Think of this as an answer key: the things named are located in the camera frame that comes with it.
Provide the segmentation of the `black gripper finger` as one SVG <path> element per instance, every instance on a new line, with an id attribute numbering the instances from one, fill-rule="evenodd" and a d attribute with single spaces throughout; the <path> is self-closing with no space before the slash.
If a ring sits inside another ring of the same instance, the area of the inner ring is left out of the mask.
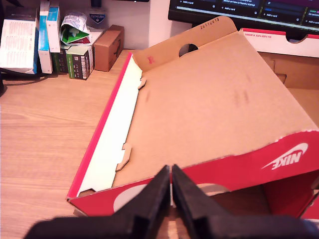
<path id="1" fill-rule="evenodd" d="M 214 238 L 209 219 L 213 216 L 230 215 L 176 164 L 172 166 L 172 197 L 192 239 Z"/>
<path id="2" fill-rule="evenodd" d="M 112 216 L 111 239 L 152 239 L 170 205 L 170 173 L 165 165 L 156 176 Z"/>

